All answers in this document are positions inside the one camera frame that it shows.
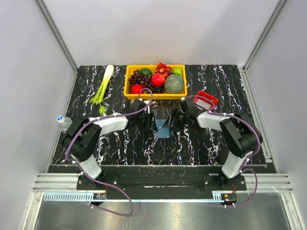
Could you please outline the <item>blue leather card holder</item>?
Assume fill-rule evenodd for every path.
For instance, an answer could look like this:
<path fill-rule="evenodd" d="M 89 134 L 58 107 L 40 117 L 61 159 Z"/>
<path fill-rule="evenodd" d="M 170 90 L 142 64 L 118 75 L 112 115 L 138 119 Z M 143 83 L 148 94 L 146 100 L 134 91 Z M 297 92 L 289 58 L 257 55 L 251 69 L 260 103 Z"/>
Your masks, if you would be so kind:
<path fill-rule="evenodd" d="M 156 138 L 169 138 L 170 137 L 170 129 L 168 123 L 166 123 L 166 119 L 157 119 L 155 121 L 155 125 L 157 127 L 157 131 L 154 132 Z"/>

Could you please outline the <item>red plastic card tray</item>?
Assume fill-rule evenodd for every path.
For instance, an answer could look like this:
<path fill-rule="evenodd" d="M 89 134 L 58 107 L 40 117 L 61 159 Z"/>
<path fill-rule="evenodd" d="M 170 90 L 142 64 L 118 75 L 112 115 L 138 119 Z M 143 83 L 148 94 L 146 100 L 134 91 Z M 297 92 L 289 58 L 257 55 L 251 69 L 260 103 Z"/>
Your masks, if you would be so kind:
<path fill-rule="evenodd" d="M 209 103 L 212 104 L 211 109 L 209 110 L 214 110 L 218 104 L 219 99 L 217 99 L 216 97 L 206 93 L 203 90 L 199 90 L 196 94 L 196 97 L 193 99 L 194 103 L 196 102 L 197 99 L 201 99 L 203 101 L 208 101 Z"/>

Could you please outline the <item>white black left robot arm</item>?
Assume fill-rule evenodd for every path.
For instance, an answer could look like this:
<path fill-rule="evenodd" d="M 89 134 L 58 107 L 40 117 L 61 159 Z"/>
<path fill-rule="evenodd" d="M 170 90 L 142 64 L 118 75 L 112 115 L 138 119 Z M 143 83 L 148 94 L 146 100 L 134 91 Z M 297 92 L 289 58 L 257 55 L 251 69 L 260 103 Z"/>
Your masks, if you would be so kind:
<path fill-rule="evenodd" d="M 66 151 L 65 158 L 79 164 L 83 173 L 89 176 L 87 183 L 93 189 L 99 189 L 104 184 L 102 169 L 94 157 L 99 138 L 132 127 L 143 131 L 157 131 L 154 113 L 150 111 L 148 104 L 136 99 L 121 113 L 103 117 L 72 118 L 72 124 L 65 131 L 61 145 Z"/>

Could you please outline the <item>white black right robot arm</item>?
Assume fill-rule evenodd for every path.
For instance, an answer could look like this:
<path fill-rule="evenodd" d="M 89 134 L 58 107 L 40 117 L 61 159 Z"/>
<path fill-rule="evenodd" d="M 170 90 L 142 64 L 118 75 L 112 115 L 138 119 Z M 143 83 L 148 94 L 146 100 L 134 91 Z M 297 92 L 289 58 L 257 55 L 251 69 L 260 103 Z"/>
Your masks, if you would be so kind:
<path fill-rule="evenodd" d="M 218 184 L 225 190 L 235 185 L 235 177 L 241 174 L 248 159 L 258 153 L 263 142 L 261 133 L 245 111 L 234 114 L 215 113 L 200 109 L 191 98 L 182 100 L 178 108 L 173 108 L 163 124 L 175 132 L 184 131 L 187 125 L 223 133 L 229 153 L 222 166 Z"/>

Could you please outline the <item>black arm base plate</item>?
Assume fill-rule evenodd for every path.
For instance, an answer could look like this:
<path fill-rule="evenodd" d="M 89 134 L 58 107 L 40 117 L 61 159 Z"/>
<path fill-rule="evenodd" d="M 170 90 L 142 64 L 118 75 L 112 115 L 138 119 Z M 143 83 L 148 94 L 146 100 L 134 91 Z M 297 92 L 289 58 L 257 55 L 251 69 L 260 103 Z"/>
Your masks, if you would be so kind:
<path fill-rule="evenodd" d="M 179 176 L 175 177 L 151 177 L 149 175 L 136 176 L 129 175 L 128 177 L 120 176 L 118 174 L 109 174 L 103 176 L 104 183 L 115 185 L 119 188 L 133 188 L 133 187 L 191 187 L 204 191 L 246 191 L 247 185 L 245 178 L 240 176 L 228 184 L 218 183 L 218 175 L 195 175 L 195 176 Z"/>

